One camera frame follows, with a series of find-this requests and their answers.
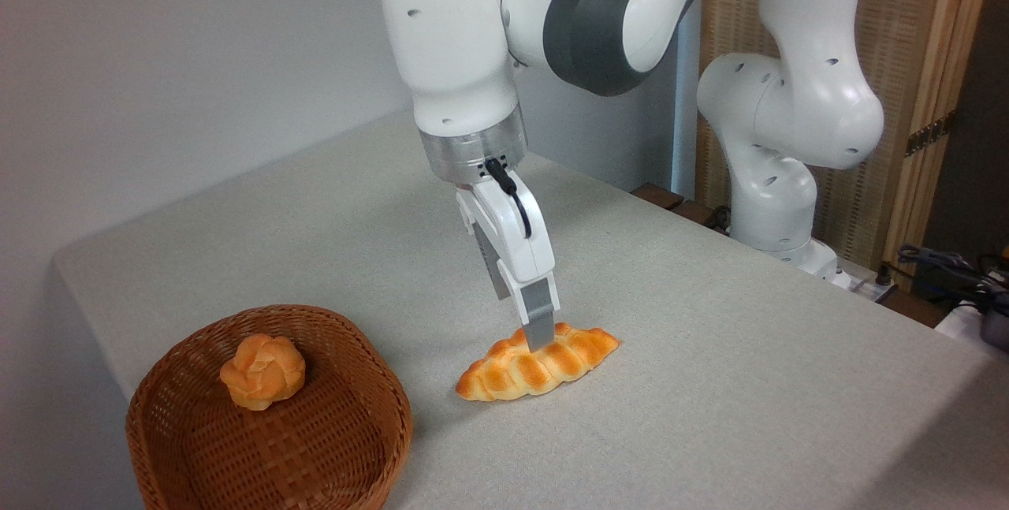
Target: woven brown basket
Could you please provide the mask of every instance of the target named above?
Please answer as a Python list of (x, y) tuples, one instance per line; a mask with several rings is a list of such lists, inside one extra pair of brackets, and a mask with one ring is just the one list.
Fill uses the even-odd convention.
[[(253, 412), (218, 380), (238, 343), (287, 336), (305, 387)], [(396, 375), (345, 317), (272, 305), (221, 319), (174, 346), (126, 416), (147, 508), (380, 508), (403, 470), (413, 420)]]

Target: silver flange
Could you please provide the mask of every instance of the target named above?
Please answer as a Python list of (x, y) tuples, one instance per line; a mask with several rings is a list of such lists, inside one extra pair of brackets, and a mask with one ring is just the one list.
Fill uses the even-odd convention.
[(526, 126), (522, 110), (515, 107), (508, 118), (474, 133), (457, 136), (433, 135), (421, 130), (421, 141), (431, 171), (442, 181), (472, 185), (489, 179), (483, 163), (490, 158), (515, 168), (526, 156)]

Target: bread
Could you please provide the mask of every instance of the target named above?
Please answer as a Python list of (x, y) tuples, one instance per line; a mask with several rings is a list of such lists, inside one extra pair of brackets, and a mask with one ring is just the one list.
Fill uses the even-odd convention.
[(546, 394), (562, 382), (583, 377), (620, 345), (620, 340), (601, 328), (581, 330), (557, 323), (553, 344), (530, 352), (526, 333), (519, 329), (473, 363), (459, 378), (455, 393), (464, 400), (480, 402)]
[(261, 411), (302, 389), (305, 359), (287, 337), (253, 334), (245, 337), (235, 358), (221, 367), (220, 377), (228, 386), (231, 401)]

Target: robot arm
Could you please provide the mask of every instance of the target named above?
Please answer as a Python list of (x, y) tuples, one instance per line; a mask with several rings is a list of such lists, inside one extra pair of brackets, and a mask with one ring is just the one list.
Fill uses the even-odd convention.
[(811, 238), (816, 184), (803, 164), (853, 168), (883, 132), (882, 105), (855, 49), (857, 4), (761, 0), (781, 59), (724, 55), (697, 89), (728, 163), (732, 236), (829, 280), (836, 256)]
[(691, 0), (382, 0), (431, 169), (457, 186), (499, 298), (512, 295), (530, 348), (553, 340), (554, 256), (516, 174), (525, 128), (513, 63), (549, 68), (601, 95), (640, 84)]

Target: woven wall panel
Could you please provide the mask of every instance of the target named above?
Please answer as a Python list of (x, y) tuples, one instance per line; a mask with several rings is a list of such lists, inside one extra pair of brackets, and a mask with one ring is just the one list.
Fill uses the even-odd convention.
[[(760, 22), (759, 0), (704, 0), (702, 69), (731, 52), (777, 56)], [(874, 267), (883, 251), (892, 201), (921, 79), (936, 0), (860, 0), (856, 39), (862, 68), (886, 115), (883, 139), (858, 169), (813, 169), (819, 188), (813, 235), (839, 256)], [(697, 198), (730, 201), (728, 173), (717, 139), (698, 126)]]

